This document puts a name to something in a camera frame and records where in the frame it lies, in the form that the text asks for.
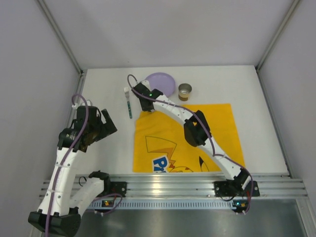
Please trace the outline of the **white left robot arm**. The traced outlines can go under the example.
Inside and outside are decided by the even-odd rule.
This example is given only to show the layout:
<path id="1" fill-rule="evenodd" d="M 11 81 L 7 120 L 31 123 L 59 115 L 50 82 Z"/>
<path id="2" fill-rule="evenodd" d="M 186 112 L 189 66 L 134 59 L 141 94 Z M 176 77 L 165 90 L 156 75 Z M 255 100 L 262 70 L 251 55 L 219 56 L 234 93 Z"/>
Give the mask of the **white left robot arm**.
<path id="1" fill-rule="evenodd" d="M 89 145 L 115 133 L 108 111 L 95 106 L 79 106 L 69 128 L 59 134 L 55 167 L 45 196 L 28 222 L 45 234 L 73 237 L 79 230 L 81 217 L 89 205 L 111 190 L 110 176 L 101 171 L 89 174 L 86 183 L 72 195 L 75 177 L 80 167 L 79 156 Z"/>

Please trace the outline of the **yellow cartoon print cloth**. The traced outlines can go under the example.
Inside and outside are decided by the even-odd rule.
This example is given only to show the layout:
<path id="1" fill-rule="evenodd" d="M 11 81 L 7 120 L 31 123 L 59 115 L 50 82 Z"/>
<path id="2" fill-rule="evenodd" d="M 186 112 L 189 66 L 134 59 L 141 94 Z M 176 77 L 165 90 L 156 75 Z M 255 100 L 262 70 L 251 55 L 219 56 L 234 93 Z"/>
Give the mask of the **yellow cartoon print cloth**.
<path id="1" fill-rule="evenodd" d="M 245 165 L 230 104 L 187 105 L 204 113 L 217 144 Z M 183 126 L 161 112 L 142 112 L 136 121 L 133 172 L 217 172 L 220 168 L 199 148 L 187 143 Z"/>

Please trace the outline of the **black right arm base bracket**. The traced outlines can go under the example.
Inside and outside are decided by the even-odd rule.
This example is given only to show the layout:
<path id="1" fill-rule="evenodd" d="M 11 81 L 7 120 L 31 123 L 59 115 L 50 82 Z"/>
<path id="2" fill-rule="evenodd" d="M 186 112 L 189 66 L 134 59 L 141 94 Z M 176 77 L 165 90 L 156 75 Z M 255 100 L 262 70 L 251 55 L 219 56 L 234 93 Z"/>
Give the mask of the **black right arm base bracket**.
<path id="1" fill-rule="evenodd" d="M 219 198 L 226 197 L 247 197 L 252 191 L 253 197 L 259 197 L 260 191 L 256 181 L 249 182 L 244 188 L 233 181 L 216 181 L 214 182 L 215 196 Z"/>

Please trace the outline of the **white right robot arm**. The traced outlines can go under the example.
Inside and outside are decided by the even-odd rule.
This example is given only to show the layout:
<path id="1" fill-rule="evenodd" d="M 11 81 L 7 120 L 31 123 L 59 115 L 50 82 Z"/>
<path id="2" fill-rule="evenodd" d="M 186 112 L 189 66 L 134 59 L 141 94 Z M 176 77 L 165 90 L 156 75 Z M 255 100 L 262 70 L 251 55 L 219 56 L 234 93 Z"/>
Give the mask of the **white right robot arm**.
<path id="1" fill-rule="evenodd" d="M 143 111 L 161 112 L 182 125 L 187 143 L 204 151 L 217 164 L 235 192 L 244 192 L 248 187 L 254 188 L 254 180 L 249 171 L 231 160 L 218 145 L 202 111 L 193 112 L 177 105 L 161 91 L 150 91 L 141 82 L 132 86 L 131 90 L 139 99 Z"/>

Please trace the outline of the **black left arm base bracket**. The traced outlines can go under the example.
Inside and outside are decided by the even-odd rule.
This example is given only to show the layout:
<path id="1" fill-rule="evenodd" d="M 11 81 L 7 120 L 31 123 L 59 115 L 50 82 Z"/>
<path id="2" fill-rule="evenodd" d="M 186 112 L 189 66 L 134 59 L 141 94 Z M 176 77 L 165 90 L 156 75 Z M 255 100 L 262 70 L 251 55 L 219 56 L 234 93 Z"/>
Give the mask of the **black left arm base bracket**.
<path id="1" fill-rule="evenodd" d="M 109 186 L 109 194 L 115 194 L 115 196 L 118 196 L 120 194 L 123 198 L 125 197 L 127 192 L 127 183 L 126 182 L 110 182 Z"/>

